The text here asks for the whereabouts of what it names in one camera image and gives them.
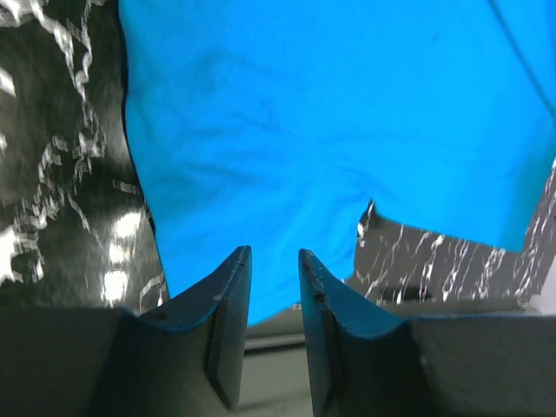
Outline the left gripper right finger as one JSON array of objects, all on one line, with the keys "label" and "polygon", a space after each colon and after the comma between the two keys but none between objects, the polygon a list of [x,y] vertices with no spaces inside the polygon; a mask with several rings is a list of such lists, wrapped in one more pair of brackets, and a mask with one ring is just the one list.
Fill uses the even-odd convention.
[{"label": "left gripper right finger", "polygon": [[552,416],[551,315],[399,317],[299,253],[316,416]]}]

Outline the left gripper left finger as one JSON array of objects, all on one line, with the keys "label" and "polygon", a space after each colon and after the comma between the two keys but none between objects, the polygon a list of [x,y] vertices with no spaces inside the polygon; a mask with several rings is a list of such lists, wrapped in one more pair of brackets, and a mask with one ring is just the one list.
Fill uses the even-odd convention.
[{"label": "left gripper left finger", "polygon": [[3,308],[4,416],[232,416],[251,250],[160,307]]}]

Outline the blue t-shirt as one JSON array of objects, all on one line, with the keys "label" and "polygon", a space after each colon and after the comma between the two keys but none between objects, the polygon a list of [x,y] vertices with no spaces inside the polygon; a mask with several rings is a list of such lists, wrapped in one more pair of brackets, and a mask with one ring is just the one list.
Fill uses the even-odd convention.
[{"label": "blue t-shirt", "polygon": [[518,251],[555,157],[552,1],[122,1],[126,133],[172,295],[253,251],[248,321],[357,225]]}]

